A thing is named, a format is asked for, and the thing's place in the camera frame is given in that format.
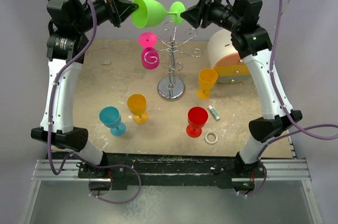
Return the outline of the green plastic wine glass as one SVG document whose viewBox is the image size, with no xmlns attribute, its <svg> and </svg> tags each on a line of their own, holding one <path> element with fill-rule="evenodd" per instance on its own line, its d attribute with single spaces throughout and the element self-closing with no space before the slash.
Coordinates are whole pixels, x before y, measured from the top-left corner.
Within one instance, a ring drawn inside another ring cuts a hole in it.
<svg viewBox="0 0 338 224">
<path fill-rule="evenodd" d="M 181 13 L 186 11 L 184 4 L 180 1 L 174 2 L 170 10 L 156 0 L 133 0 L 138 9 L 131 14 L 131 20 L 135 27 L 139 29 L 153 27 L 161 24 L 167 16 L 175 25 L 181 25 L 184 19 Z"/>
</svg>

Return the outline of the pink plastic wine glass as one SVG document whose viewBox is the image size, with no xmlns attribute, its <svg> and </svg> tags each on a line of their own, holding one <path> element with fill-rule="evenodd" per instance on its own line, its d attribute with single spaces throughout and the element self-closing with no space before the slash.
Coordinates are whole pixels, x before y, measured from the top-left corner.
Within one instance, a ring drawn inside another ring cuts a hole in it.
<svg viewBox="0 0 338 224">
<path fill-rule="evenodd" d="M 145 69 L 153 70 L 159 66 L 159 55 L 155 49 L 157 41 L 157 36 L 153 32 L 144 32 L 138 38 L 139 45 L 143 47 L 140 58 Z"/>
</svg>

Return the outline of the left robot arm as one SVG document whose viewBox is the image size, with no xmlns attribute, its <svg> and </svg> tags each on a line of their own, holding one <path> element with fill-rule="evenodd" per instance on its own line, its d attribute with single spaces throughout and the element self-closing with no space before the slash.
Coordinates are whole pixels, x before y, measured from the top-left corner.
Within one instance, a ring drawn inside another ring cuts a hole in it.
<svg viewBox="0 0 338 224">
<path fill-rule="evenodd" d="M 73 124 L 73 104 L 77 80 L 86 50 L 93 42 L 86 32 L 110 21 L 120 27 L 139 6 L 128 0 L 48 0 L 47 58 L 49 86 L 42 121 L 31 130 L 31 137 L 48 147 L 75 152 L 91 163 L 90 172 L 98 178 L 107 175 L 105 155 L 88 140 L 88 130 Z"/>
</svg>

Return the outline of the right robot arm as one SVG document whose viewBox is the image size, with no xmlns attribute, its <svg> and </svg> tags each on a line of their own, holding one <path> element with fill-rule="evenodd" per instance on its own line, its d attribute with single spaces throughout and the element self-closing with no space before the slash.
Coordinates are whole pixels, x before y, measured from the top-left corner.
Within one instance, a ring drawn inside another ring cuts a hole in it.
<svg viewBox="0 0 338 224">
<path fill-rule="evenodd" d="M 262 0 L 234 0 L 232 6 L 221 1 L 199 0 L 180 16 L 194 28 L 204 29 L 213 23 L 230 31 L 231 43 L 253 78 L 262 117 L 249 122 L 250 137 L 236 155 L 240 161 L 234 168 L 240 177 L 247 177 L 253 172 L 253 163 L 258 162 L 262 149 L 303 115 L 288 101 L 271 61 L 273 45 L 268 32 L 258 24 Z"/>
</svg>

